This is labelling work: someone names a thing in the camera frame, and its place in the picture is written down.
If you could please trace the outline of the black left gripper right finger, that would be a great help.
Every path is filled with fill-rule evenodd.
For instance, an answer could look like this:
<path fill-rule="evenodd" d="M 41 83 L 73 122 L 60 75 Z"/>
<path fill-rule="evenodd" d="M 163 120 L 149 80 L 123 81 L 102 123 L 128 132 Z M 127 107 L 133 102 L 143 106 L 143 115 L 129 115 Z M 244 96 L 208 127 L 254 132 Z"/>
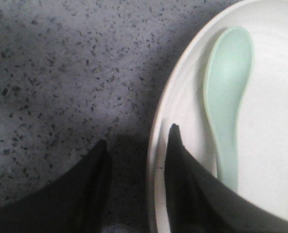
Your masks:
<path fill-rule="evenodd" d="M 288 233 L 288 222 L 246 201 L 209 173 L 169 131 L 166 206 L 172 233 Z"/>

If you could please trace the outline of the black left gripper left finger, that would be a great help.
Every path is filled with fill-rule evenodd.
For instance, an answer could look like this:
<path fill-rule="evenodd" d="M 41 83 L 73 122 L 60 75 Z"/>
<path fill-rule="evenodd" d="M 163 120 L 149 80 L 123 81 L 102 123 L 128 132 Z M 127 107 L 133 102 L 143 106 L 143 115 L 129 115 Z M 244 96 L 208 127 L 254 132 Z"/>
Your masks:
<path fill-rule="evenodd" d="M 0 208 L 0 233 L 99 233 L 112 180 L 112 159 L 99 141 L 53 183 Z"/>

